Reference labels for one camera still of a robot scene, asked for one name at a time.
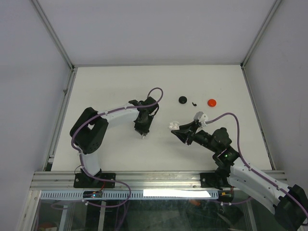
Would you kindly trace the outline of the white earbud charging case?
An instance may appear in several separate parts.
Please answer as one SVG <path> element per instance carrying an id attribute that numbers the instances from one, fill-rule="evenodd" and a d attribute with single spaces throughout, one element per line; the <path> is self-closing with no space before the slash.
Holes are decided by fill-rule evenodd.
<path id="1" fill-rule="evenodd" d="M 172 122 L 169 123 L 168 128 L 169 128 L 170 130 L 179 130 L 180 124 L 179 124 L 178 121 L 172 121 Z"/>

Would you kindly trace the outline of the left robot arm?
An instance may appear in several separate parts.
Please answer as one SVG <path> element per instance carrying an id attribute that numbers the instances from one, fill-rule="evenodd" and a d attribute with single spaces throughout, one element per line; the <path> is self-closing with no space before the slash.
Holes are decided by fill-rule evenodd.
<path id="1" fill-rule="evenodd" d="M 145 101 L 131 100 L 126 105 L 98 113 L 92 107 L 86 108 L 71 128 L 71 145 L 78 151 L 84 181 L 91 187 L 99 185 L 101 168 L 96 151 L 101 146 L 109 128 L 133 122 L 134 130 L 142 137 L 150 132 L 154 116 L 159 110 L 158 102 L 147 97 Z"/>

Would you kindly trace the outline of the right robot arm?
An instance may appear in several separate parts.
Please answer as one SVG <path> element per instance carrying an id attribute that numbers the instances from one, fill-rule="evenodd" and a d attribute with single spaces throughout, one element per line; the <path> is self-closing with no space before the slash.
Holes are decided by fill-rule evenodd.
<path id="1" fill-rule="evenodd" d="M 308 198 L 298 185 L 289 186 L 246 161 L 231 146 L 226 128 L 209 134 L 203 124 L 193 121 L 186 125 L 171 123 L 171 133 L 186 145 L 195 142 L 213 152 L 217 164 L 215 180 L 220 186 L 233 186 L 245 192 L 270 211 L 286 230 L 296 231 L 308 224 Z"/>

